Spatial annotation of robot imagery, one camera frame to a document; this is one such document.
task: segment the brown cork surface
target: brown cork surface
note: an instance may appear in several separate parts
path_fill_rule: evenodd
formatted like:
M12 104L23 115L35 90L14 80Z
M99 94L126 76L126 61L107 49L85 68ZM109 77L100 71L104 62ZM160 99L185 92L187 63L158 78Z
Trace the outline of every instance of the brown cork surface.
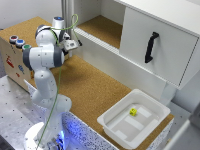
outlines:
M12 27L0 31L0 36L9 42L12 35L17 35L19 39L25 40L26 44L32 47L37 47L35 41L35 32L37 27L41 24L51 26L51 24L40 17L35 17L22 23L16 24Z
M118 49L120 48L122 27L122 25L103 16L98 16L78 26L78 28Z
M52 69L52 73L58 83L59 68ZM35 86L33 79L29 82ZM62 66L59 93L71 98L72 109L70 111L120 150L123 148L105 134L102 126L97 123L97 118L129 92L131 89L78 56L68 59ZM145 150L172 119L173 115L169 115L137 150Z

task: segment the cabinet handle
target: cabinet handle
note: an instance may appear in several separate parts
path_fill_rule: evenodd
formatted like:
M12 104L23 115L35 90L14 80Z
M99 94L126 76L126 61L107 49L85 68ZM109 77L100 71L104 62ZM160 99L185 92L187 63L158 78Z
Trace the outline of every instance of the cabinet handle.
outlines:
M151 56L151 52L152 52L152 48L153 48L153 44L154 44L154 39L156 39L157 37L159 37L159 34L156 32L153 32L152 36L149 39L147 52L145 55L145 63L146 64L153 60L153 57Z

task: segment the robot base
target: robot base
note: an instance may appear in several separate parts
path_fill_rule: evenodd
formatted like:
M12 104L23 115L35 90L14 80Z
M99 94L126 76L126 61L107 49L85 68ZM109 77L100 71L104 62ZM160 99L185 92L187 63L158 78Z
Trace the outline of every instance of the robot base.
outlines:
M34 140L34 138L36 137L40 129L43 127L43 125L44 125L43 122L35 124L26 132L25 137L24 137L24 150L36 150L38 143ZM37 150L49 150L49 148L47 145L45 145L42 148L38 147Z

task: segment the drawer knob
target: drawer knob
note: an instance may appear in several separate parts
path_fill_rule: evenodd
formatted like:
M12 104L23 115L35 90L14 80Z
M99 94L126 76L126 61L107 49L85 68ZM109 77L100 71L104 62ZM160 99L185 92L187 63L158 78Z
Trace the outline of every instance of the drawer knob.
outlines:
M152 48L153 48L153 44L154 44L154 39L156 39L157 37L159 37L159 34L156 32L153 32L152 36L149 39L147 52L145 55L145 63L146 64L153 60L153 57L151 56L151 52L152 52Z

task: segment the white countertop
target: white countertop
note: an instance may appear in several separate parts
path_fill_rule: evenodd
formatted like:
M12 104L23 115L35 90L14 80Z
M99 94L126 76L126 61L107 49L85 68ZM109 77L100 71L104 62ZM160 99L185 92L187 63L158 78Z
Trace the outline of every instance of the white countertop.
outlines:
M115 1L200 37L200 0Z

